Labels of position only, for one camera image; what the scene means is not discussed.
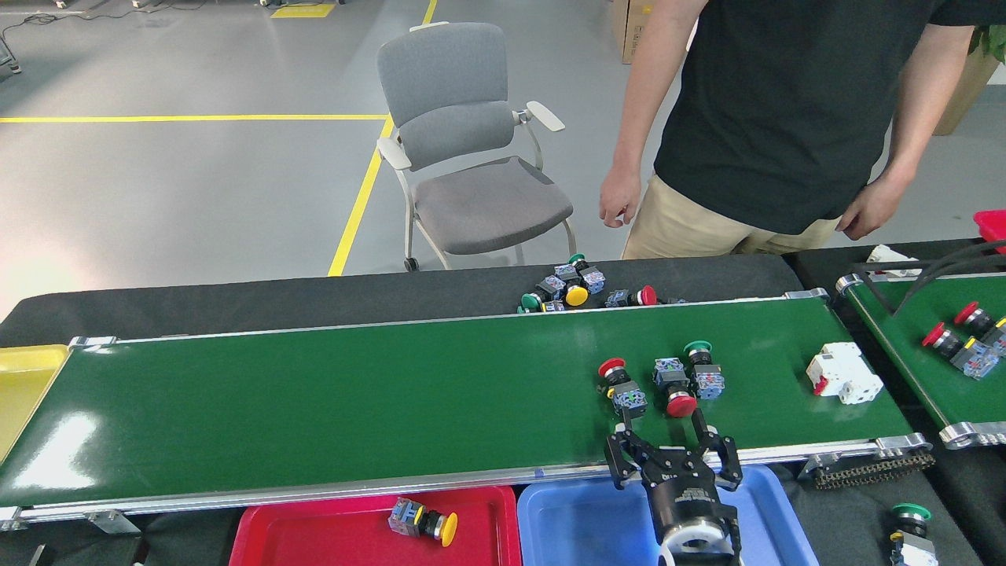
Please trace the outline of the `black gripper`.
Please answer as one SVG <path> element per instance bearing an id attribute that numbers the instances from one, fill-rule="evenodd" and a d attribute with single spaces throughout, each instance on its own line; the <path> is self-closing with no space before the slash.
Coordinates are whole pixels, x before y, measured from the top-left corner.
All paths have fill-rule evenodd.
<path id="1" fill-rule="evenodd" d="M 716 487 L 734 492 L 743 482 L 743 467 L 733 437 L 720 435 L 715 427 L 708 425 L 702 410 L 694 409 L 691 423 L 698 450 L 656 450 L 633 432 L 628 409 L 619 409 L 619 419 L 621 423 L 606 437 L 604 454 L 608 471 L 617 490 L 624 490 L 626 481 L 635 471 L 641 474 L 656 540 L 662 543 L 676 529 L 704 524 L 714 528 L 715 542 L 725 540 L 727 523 Z M 710 449 L 720 462 L 716 480 L 714 470 L 703 460 Z"/>

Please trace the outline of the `person's right hand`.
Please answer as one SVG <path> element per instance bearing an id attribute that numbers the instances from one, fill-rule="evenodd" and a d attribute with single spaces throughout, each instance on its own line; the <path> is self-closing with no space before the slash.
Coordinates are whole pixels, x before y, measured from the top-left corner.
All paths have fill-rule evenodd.
<path id="1" fill-rule="evenodd" d="M 600 187 L 599 218 L 612 229 L 631 225 L 642 194 L 640 164 L 613 164 Z"/>

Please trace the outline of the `person's left hand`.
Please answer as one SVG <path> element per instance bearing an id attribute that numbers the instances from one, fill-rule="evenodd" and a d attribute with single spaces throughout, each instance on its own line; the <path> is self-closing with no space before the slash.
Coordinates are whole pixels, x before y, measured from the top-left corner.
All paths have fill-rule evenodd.
<path id="1" fill-rule="evenodd" d="M 869 183 L 841 215 L 836 232 L 852 241 L 870 235 L 894 216 L 906 189 L 907 182 L 887 176 Z"/>

